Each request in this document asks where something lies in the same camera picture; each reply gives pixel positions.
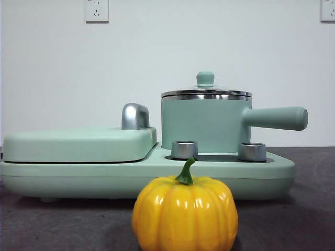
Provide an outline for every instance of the appliance foot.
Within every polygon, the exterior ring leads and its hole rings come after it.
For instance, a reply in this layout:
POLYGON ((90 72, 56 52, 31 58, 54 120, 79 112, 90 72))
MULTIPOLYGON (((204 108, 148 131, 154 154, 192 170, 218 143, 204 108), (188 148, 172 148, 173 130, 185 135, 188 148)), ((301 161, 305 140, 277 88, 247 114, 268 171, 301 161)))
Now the appliance foot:
POLYGON ((45 203, 52 203, 52 202, 57 202, 60 201, 61 198, 49 198, 49 197, 41 197, 41 201, 45 203))

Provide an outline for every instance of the mint green handle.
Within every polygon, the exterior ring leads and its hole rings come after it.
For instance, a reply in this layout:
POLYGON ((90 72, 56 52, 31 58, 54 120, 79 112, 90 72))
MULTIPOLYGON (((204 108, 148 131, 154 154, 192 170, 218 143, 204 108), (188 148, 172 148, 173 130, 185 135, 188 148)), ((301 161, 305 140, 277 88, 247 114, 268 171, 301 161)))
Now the mint green handle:
POLYGON ((307 127, 308 113, 303 107, 249 109, 243 122, 251 127, 266 127, 301 131, 307 127))

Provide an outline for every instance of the appliance base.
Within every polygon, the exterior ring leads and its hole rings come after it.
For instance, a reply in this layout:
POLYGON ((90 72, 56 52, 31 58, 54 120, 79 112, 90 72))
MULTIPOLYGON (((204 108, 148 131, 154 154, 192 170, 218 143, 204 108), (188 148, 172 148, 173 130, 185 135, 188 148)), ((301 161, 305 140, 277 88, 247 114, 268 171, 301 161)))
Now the appliance base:
MULTIPOLYGON (((136 198, 152 179, 178 175, 184 161, 166 159, 170 150, 157 143, 142 160, 131 163, 1 162, 1 179, 14 193, 48 202, 59 198, 136 198)), ((292 161, 267 152, 272 162, 196 162, 194 176, 223 181, 238 200, 266 200, 285 195, 295 177, 292 161)))

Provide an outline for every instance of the stainless steel lid rim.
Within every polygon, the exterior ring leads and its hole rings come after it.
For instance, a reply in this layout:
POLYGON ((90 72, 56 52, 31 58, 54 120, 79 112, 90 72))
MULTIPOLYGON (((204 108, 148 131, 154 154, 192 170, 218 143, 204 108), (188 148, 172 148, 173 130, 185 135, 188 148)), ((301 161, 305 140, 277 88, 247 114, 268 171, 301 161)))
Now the stainless steel lid rim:
POLYGON ((188 90, 174 90, 162 93, 161 97, 175 96, 175 95, 198 95, 198 94, 211 94, 211 95, 235 95, 252 97, 252 93, 243 92, 239 90, 219 90, 219 89, 188 89, 188 90))
POLYGON ((223 95, 223 94, 188 94, 188 95, 172 95, 162 97, 163 100, 196 100, 196 99, 216 99, 216 100, 242 100, 252 101, 251 97, 239 95, 223 95))

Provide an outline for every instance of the countertop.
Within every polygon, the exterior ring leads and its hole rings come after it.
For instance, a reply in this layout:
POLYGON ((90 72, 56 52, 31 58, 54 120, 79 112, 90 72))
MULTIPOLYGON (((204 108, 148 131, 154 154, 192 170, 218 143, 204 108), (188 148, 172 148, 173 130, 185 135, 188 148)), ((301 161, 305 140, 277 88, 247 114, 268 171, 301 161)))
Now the countertop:
MULTIPOLYGON (((335 250, 335 147, 268 147, 291 159, 297 177, 283 198, 236 201, 238 250, 335 250)), ((131 229, 135 200, 44 203, 1 185, 1 250, 139 251, 131 229)))

